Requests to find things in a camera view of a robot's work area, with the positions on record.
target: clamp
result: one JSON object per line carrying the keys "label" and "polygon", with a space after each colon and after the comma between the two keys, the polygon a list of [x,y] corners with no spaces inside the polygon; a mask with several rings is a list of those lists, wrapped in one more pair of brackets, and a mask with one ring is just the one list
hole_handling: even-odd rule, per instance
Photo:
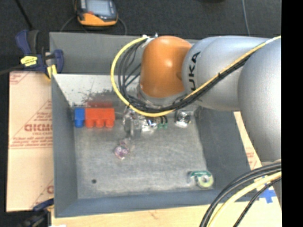
{"label": "clamp", "polygon": [[[36,52],[36,39],[39,30],[22,30],[16,37],[17,46],[21,49],[24,57],[20,60],[23,70],[41,71],[49,78],[52,74],[57,74],[63,69],[64,59],[62,50],[54,50],[50,55],[45,56]],[[54,59],[54,64],[51,66],[46,64],[46,60]]]}

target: orange device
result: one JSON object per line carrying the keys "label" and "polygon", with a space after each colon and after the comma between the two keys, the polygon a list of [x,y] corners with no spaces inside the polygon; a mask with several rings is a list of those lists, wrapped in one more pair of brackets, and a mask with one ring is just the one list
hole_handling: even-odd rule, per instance
{"label": "orange device", "polygon": [[84,26],[111,26],[118,21],[112,0],[76,0],[75,9],[78,21]]}

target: red lego brick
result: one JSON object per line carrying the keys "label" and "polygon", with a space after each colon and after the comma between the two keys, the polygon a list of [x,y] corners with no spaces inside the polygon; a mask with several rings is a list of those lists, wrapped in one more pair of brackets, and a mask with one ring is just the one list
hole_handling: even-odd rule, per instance
{"label": "red lego brick", "polygon": [[115,125],[114,108],[86,108],[85,109],[85,126],[92,128],[113,128]]}

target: blue lego brick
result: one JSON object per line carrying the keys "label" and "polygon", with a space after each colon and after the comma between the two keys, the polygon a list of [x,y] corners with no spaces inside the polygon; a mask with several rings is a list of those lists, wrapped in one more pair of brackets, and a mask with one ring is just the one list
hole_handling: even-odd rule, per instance
{"label": "blue lego brick", "polygon": [[85,110],[84,108],[74,109],[74,123],[76,128],[82,128],[84,126]]}

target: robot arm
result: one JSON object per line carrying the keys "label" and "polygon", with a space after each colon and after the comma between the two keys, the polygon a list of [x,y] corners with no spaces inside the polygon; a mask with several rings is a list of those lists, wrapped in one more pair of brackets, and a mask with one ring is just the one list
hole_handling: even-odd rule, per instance
{"label": "robot arm", "polygon": [[[207,90],[200,94],[201,88]],[[260,160],[281,159],[281,37],[217,36],[193,46],[173,36],[155,38],[143,51],[137,91],[139,99],[132,101],[117,94],[131,109],[149,117],[189,103],[240,111]],[[276,188],[278,197],[280,190],[281,186]]]}

